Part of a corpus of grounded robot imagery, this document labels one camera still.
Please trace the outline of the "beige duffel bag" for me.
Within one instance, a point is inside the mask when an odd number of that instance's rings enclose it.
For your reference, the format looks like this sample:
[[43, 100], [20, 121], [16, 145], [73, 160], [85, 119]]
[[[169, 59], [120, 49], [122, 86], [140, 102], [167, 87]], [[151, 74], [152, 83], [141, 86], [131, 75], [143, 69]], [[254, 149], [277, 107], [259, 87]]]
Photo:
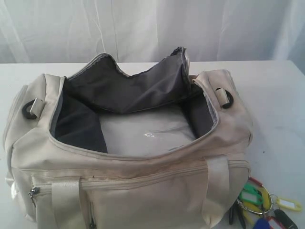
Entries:
[[[195, 140], [154, 157], [108, 153], [103, 114], [179, 108]], [[252, 120], [227, 70], [189, 74], [179, 47], [128, 75], [102, 53], [71, 77], [38, 76], [11, 106], [7, 182], [40, 229], [210, 229], [250, 176]]]

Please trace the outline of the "white background curtain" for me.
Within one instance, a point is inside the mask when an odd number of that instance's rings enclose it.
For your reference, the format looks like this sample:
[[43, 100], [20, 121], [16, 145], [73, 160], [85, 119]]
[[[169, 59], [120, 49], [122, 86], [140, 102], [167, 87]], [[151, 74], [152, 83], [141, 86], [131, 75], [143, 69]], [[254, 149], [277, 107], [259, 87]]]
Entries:
[[3, 0], [2, 63], [305, 61], [302, 0]]

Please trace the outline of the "colourful key tag bunch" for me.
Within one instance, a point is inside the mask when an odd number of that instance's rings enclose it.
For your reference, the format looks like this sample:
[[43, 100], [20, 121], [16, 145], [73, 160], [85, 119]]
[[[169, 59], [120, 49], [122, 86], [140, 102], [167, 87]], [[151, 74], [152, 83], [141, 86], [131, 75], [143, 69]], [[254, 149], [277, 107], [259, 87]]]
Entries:
[[263, 183], [249, 177], [228, 210], [228, 223], [232, 225], [237, 217], [243, 229], [298, 229], [286, 210], [301, 212], [302, 205], [271, 194]]

